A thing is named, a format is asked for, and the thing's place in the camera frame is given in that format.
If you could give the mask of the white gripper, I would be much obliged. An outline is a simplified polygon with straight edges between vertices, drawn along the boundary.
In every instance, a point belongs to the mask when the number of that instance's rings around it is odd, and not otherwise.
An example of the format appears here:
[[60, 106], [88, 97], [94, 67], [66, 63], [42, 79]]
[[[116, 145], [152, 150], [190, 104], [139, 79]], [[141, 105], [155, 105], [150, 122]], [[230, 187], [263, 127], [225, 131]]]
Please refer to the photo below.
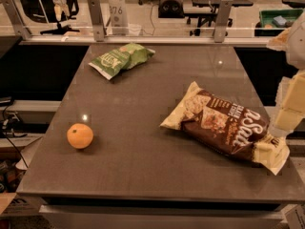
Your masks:
[[275, 112], [274, 125], [284, 131], [293, 131], [305, 113], [305, 70], [299, 70], [292, 78], [284, 77], [282, 101]]

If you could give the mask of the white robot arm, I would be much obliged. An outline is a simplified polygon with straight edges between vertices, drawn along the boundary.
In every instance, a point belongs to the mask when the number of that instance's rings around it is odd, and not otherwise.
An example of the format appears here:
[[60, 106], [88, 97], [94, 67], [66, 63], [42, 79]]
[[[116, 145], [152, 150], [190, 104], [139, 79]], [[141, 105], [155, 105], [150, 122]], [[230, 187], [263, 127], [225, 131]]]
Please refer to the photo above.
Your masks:
[[305, 117], [305, 12], [288, 30], [271, 40], [268, 47], [278, 49], [283, 34], [287, 63], [298, 72], [292, 78], [283, 77], [278, 85], [270, 130], [291, 133]]

